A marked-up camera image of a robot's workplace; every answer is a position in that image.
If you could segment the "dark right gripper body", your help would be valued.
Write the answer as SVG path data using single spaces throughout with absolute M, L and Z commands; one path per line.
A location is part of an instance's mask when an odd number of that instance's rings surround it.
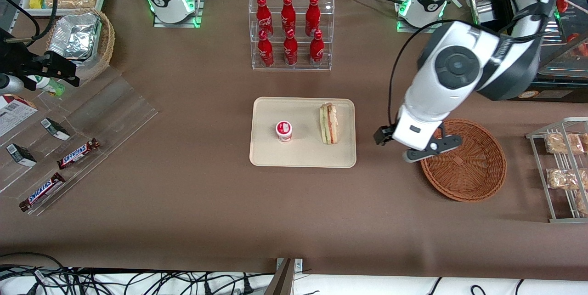
M 36 81 L 28 77 L 31 69 L 36 69 L 34 58 L 22 42 L 8 43 L 6 39 L 13 36 L 4 29 L 0 29 L 0 72 L 23 81 L 25 85 L 36 85 Z

